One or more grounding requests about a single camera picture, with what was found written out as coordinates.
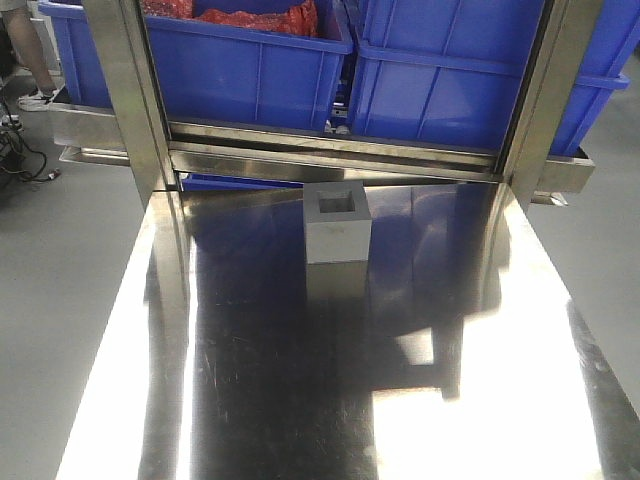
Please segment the reflective metal surface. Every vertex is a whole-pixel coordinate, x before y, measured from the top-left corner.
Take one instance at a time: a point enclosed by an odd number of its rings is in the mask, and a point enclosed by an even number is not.
[[[574,158],[549,157],[544,163],[536,191],[580,193],[596,165],[582,150],[578,155]]]
[[[125,146],[112,110],[71,105],[68,100],[59,95],[52,103],[48,115],[51,117],[54,142],[58,145],[82,149],[81,151],[69,150],[65,159],[87,163],[129,165],[128,157],[118,152],[124,151]],[[182,172],[301,182],[359,179],[366,181],[369,185],[433,183],[436,178],[487,182],[500,180],[499,176],[482,173],[483,165],[491,166],[495,161],[495,158],[488,153],[456,152],[421,144],[385,143],[383,139],[314,137],[276,129],[262,131],[239,128],[238,125],[203,126],[171,122],[170,126],[176,135],[182,135],[191,140],[228,139],[238,141],[239,145],[245,147],[242,158],[237,158],[202,154],[199,151],[206,150],[207,147],[198,143],[195,144],[195,152],[190,151],[191,143],[174,143],[176,149],[170,152],[172,166]],[[327,153],[334,148],[338,153],[335,155],[333,164],[341,162],[339,152],[349,152],[352,160],[358,160],[359,164],[365,168],[356,170],[263,161],[259,159],[261,151],[255,150],[259,145],[263,149],[265,145],[269,145],[273,152],[277,152],[283,146],[288,146],[289,151],[293,147],[299,147],[303,153],[306,152],[306,160],[311,163],[317,163],[314,156],[317,156],[318,151]],[[370,160],[372,158],[379,160],[381,157],[387,160],[385,164],[387,169],[389,169],[389,160],[393,162],[392,158],[398,157],[413,159],[414,165],[424,167],[426,170],[422,170],[423,175],[373,170],[376,163]],[[576,158],[551,156],[544,164],[536,190],[579,193],[594,169],[593,161],[584,152],[580,152],[580,156]]]
[[[452,165],[476,165],[489,167],[495,163],[495,152],[461,151],[443,145],[420,142],[386,140],[383,138],[356,137],[344,135],[315,134],[300,130],[282,128],[258,128],[234,124],[199,125],[187,122],[171,122],[171,133],[178,140],[181,137],[234,140],[269,145],[287,145],[299,149],[331,150],[353,152],[387,157],[415,158]]]
[[[144,205],[176,187],[168,126],[138,0],[83,0],[122,139]]]
[[[366,170],[394,175],[478,182],[498,182],[501,179],[500,176],[487,171],[452,169],[445,165],[433,166],[423,160],[409,158],[364,156],[345,152],[274,152],[181,142],[171,142],[171,161],[176,170],[200,173],[211,172],[213,168],[219,168],[220,165],[250,162],[279,164],[294,168],[322,167],[325,170],[336,171]]]
[[[49,105],[47,115],[56,145],[125,150],[113,110],[72,105],[63,89]]]
[[[369,262],[313,269],[300,190],[180,195],[58,480],[635,478],[638,418],[508,187],[369,188]]]
[[[540,182],[604,0],[546,0],[496,173],[526,208]]]
[[[97,150],[95,148],[65,147],[60,154],[60,160],[63,162],[96,163],[120,167],[131,166],[129,157],[125,152]]]

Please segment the blue storage bin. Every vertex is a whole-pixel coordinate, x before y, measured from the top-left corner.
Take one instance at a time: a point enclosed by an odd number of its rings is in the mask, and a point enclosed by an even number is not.
[[[542,0],[360,0],[373,46],[520,64]],[[615,77],[640,41],[640,0],[605,0],[580,73]]]
[[[640,0],[605,0],[580,73],[615,77],[640,41]]]
[[[624,90],[629,84],[629,79],[622,74],[615,77],[580,75],[551,145],[551,153],[575,155],[611,94],[615,90]]]
[[[359,40],[349,124],[355,135],[497,150],[523,66],[372,47]],[[580,76],[552,148],[573,155],[625,77]]]
[[[196,14],[211,7],[282,12],[299,3],[200,0]],[[324,38],[147,16],[168,114],[323,131],[353,44],[339,0],[316,4]],[[51,17],[73,102],[110,107],[83,8],[41,0],[40,11]]]
[[[524,64],[544,0],[368,0],[370,45]]]
[[[302,183],[197,173],[190,173],[187,178],[182,180],[182,189],[185,192],[196,190],[272,190],[276,188],[302,188]]]

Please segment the gray floor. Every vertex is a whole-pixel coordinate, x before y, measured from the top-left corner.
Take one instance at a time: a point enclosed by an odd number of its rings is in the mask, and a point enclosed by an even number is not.
[[[0,192],[0,479],[52,480],[142,208],[129,169],[60,164],[47,115],[22,121],[63,174]]]
[[[640,61],[584,142],[598,170],[569,208],[531,221],[640,406]],[[18,79],[15,98],[30,89]],[[46,115],[26,138],[63,176],[0,191],[0,479],[55,476],[142,211],[131,173],[59,164]]]

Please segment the gray square block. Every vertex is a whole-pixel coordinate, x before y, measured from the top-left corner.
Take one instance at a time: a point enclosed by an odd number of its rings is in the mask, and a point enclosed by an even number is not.
[[[362,182],[305,184],[303,209],[307,263],[369,259],[371,213]]]

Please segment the stainless steel frame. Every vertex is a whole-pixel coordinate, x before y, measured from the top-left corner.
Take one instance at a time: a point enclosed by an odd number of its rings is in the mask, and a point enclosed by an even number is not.
[[[130,165],[112,110],[56,99],[49,115],[55,142],[68,147],[64,160]],[[169,127],[184,140],[169,143],[172,166],[180,172],[302,182],[360,179],[367,185],[502,181],[491,171],[496,152],[238,125],[169,122]],[[579,193],[594,168],[584,152],[548,157],[536,191]]]
[[[120,133],[142,203],[175,189],[167,127],[144,19],[137,0],[84,0]]]
[[[603,0],[547,1],[495,171],[526,208],[571,95]]]
[[[289,180],[364,178],[373,183],[423,179],[506,182],[525,206],[536,191],[579,191],[593,171],[588,159],[547,159],[603,0],[546,0],[519,101],[501,152],[455,151],[419,143],[310,135],[234,124],[167,122],[138,0],[85,0],[109,92],[143,202],[176,188],[174,171],[258,172]],[[71,129],[96,139],[74,146],[118,144],[108,115],[56,106]],[[81,116],[88,124],[71,120]],[[96,136],[96,130],[104,135]]]

